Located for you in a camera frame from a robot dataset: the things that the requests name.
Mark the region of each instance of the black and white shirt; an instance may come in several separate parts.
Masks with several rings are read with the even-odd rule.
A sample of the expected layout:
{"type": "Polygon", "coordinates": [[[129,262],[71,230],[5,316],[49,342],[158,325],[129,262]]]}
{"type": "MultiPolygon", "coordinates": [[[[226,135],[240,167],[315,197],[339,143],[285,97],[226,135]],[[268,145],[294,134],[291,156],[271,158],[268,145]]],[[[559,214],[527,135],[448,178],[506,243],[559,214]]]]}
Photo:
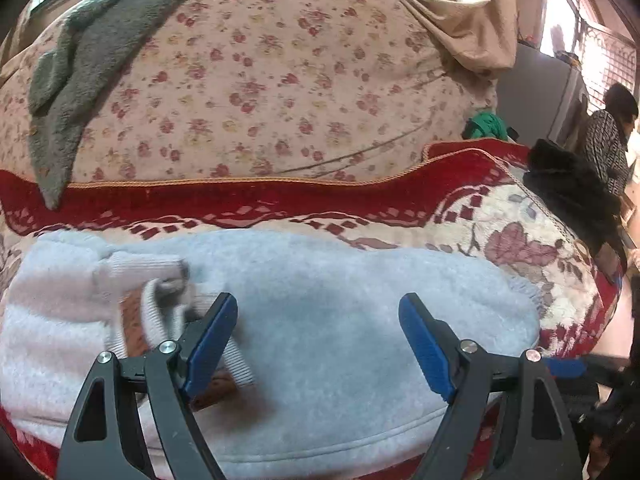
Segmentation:
{"type": "Polygon", "coordinates": [[[625,190],[630,171],[625,153],[626,146],[620,139],[613,116],[606,110],[594,112],[587,124],[582,156],[609,192],[617,196],[621,196],[625,190]]]}

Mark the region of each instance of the blue gripper pad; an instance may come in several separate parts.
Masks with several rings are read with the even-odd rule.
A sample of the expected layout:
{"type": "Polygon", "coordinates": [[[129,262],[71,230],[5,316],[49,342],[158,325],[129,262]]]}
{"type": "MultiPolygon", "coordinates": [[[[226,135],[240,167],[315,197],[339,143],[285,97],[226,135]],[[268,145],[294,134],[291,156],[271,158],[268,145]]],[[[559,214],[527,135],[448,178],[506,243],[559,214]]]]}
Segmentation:
{"type": "MultiPolygon", "coordinates": [[[[199,322],[206,322],[206,319],[205,315],[199,322]]],[[[229,294],[187,361],[187,377],[182,390],[189,399],[203,393],[209,386],[237,320],[238,304],[236,298],[229,294]]]]}
{"type": "Polygon", "coordinates": [[[456,389],[449,377],[449,362],[417,308],[425,307],[415,305],[407,294],[402,297],[398,307],[400,326],[431,391],[440,394],[445,402],[450,402],[456,389]]]}
{"type": "Polygon", "coordinates": [[[585,364],[580,359],[558,359],[555,357],[544,357],[542,362],[549,368],[549,373],[553,377],[561,379],[577,379],[582,377],[587,371],[585,364]]]}

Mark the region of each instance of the flower pattern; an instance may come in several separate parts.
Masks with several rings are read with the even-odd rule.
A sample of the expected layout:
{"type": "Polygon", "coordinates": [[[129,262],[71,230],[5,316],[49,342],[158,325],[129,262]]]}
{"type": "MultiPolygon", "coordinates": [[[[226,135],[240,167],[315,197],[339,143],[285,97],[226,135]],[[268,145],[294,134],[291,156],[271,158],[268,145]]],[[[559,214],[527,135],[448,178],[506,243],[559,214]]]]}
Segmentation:
{"type": "MultiPolygon", "coordinates": [[[[0,168],[30,180],[26,94],[59,24],[0,88],[0,168]]],[[[72,180],[370,180],[494,106],[398,0],[186,0],[98,102],[72,180]]]]}

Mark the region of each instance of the beige curtain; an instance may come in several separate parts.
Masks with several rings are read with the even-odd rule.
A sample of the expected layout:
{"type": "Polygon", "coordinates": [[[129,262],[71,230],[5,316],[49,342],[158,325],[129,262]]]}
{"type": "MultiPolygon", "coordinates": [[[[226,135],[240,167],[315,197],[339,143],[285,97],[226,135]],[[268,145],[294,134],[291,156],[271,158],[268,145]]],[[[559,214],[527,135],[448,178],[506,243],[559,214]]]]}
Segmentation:
{"type": "Polygon", "coordinates": [[[516,0],[400,1],[467,69],[495,76],[513,66],[516,0]]]}

